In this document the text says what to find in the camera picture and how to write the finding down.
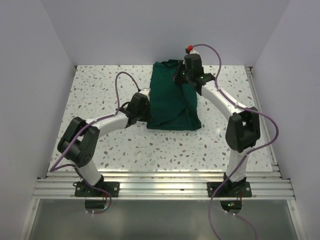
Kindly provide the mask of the dark green surgical cloth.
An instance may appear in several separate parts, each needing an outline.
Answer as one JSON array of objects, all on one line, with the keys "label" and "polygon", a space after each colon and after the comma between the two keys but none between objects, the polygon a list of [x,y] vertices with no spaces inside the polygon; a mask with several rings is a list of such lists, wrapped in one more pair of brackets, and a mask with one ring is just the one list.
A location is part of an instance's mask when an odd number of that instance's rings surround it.
[{"label": "dark green surgical cloth", "polygon": [[196,131],[202,128],[196,91],[188,84],[180,85],[173,80],[178,66],[179,61],[173,59],[153,65],[148,129]]}]

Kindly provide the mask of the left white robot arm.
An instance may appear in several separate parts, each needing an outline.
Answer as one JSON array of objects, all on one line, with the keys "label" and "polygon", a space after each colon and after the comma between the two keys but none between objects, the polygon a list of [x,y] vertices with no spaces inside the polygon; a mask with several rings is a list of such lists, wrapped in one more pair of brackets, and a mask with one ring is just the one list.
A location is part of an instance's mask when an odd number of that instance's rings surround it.
[{"label": "left white robot arm", "polygon": [[102,175],[93,162],[99,138],[137,122],[147,122],[150,119],[150,95],[151,90],[143,88],[115,114],[87,120],[75,117],[62,135],[57,150],[75,165],[81,178],[87,182],[87,192],[92,196],[99,196],[104,190],[104,184],[100,181]]}]

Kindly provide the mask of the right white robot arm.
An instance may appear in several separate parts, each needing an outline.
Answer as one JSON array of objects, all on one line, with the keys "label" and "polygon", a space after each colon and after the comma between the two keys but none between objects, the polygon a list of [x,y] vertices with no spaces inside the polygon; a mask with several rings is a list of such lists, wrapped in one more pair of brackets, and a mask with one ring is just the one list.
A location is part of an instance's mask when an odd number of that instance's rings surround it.
[{"label": "right white robot arm", "polygon": [[216,87],[216,78],[205,73],[202,59],[197,52],[188,53],[184,60],[178,62],[178,69],[173,75],[177,84],[188,84],[200,96],[211,102],[227,120],[225,141],[230,148],[229,163],[224,173],[223,192],[227,196],[235,196],[241,185],[246,182],[247,156],[261,137],[260,120],[257,113],[243,110],[245,106],[233,105],[236,100],[226,94],[226,99]]}]

